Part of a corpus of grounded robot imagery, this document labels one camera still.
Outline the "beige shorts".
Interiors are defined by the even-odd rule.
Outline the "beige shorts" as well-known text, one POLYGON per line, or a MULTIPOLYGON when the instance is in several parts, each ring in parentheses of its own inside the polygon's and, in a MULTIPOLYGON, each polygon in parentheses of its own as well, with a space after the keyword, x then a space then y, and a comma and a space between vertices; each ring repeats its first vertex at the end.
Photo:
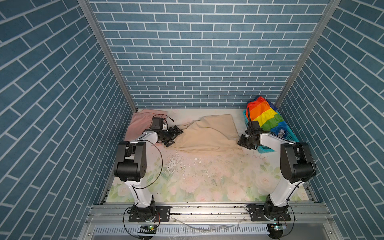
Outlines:
POLYGON ((240 139, 231 115, 204 116, 187 125, 178 125, 183 131, 171 148, 188 153, 221 153, 238 151, 240 139))

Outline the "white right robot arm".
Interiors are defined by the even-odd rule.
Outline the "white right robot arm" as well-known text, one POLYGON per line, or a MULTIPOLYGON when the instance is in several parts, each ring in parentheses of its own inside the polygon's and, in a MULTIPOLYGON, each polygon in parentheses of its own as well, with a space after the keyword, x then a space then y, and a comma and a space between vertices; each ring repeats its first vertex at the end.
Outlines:
POLYGON ((272 133, 257 133, 241 135, 238 145, 249 150, 265 146, 280 154, 282 178, 267 196, 266 209, 287 208, 295 191, 316 174, 316 163, 306 142, 289 141, 272 133))

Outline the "pink shorts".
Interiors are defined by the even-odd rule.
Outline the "pink shorts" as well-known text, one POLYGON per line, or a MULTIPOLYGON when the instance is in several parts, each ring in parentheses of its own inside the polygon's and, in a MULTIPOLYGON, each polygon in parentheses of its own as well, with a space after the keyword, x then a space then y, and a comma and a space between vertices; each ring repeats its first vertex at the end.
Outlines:
POLYGON ((160 110, 144 109, 141 112, 134 113, 131 123, 127 128, 124 140, 133 141, 142 135, 142 132, 149 129, 153 116, 164 118, 168 113, 160 110))

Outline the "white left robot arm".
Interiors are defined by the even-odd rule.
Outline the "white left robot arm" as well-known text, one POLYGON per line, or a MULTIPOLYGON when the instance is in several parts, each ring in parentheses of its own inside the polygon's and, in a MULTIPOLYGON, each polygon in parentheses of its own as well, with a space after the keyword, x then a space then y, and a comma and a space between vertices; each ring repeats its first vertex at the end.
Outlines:
POLYGON ((113 173, 124 182, 134 196, 134 207, 139 209, 153 208, 155 200, 145 186, 147 172, 147 144, 155 147, 162 143, 166 147, 175 142, 175 138, 184 132, 177 126, 163 129, 147 129, 133 141, 122 141, 118 144, 113 173))

